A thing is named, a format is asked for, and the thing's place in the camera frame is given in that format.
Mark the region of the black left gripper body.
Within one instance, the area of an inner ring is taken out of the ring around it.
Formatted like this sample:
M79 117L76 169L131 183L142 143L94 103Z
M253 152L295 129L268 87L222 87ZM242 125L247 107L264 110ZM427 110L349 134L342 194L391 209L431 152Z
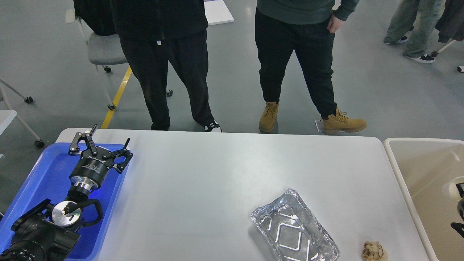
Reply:
M116 154L104 147L96 147L96 155L90 149L81 152L78 147L70 147L70 155L80 156L70 174L71 185L86 190L101 188L109 170L114 166Z

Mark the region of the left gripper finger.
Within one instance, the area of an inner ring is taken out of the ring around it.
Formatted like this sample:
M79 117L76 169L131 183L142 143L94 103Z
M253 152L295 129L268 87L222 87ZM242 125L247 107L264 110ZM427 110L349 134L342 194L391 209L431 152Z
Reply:
M105 154L105 165L107 169L115 169L117 173L121 174L126 169L130 160L133 157L133 153L128 149L130 138L127 138L123 148L115 151L109 151ZM117 158L123 157L122 162L115 162Z
M77 132L74 139L69 146L69 155L80 155L81 150L78 146L79 142L84 141L88 150L91 151L92 156L97 156L97 147L92 139L94 132L98 129L98 125L94 125L88 133Z

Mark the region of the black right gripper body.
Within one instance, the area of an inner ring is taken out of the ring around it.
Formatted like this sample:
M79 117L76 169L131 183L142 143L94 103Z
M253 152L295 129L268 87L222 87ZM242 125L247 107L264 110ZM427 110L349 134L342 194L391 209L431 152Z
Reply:
M457 204L457 211L461 219L464 221L464 198L461 198Z

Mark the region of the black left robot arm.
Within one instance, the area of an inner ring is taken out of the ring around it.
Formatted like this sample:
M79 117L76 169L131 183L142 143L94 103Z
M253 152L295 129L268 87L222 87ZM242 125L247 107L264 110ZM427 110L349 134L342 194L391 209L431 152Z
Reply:
M1 218L2 261L90 261L100 250L133 157L94 143L97 129L45 149Z

